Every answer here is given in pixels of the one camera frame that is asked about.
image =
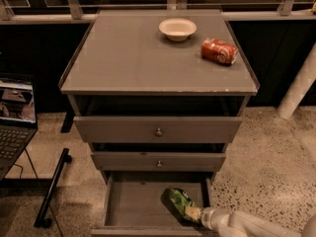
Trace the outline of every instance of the gray dresser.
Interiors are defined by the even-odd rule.
[[[171,42],[168,18],[197,31]],[[181,188],[199,206],[258,83],[240,50],[231,66],[200,57],[206,38],[235,43],[216,10],[104,10],[60,81],[105,178],[104,226],[93,236],[213,236],[182,220],[165,190]]]

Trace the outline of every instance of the laptop keyboard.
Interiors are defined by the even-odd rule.
[[[28,137],[27,131],[0,128],[0,159],[11,160],[19,152],[19,147]]]

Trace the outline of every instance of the drawer knob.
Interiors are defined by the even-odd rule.
[[[162,162],[161,161],[158,161],[157,162],[157,168],[161,168],[162,167]]]
[[[161,137],[163,135],[161,128],[158,127],[155,134],[157,137]]]

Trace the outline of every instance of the laptop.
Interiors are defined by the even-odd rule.
[[[0,74],[0,181],[37,130],[32,78]]]

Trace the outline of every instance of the dresser top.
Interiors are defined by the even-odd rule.
[[[159,24],[185,18],[197,31],[183,42],[160,33]],[[240,51],[231,66],[203,59],[206,38],[235,43],[217,10],[103,10],[72,67],[64,94],[255,95],[256,78]]]

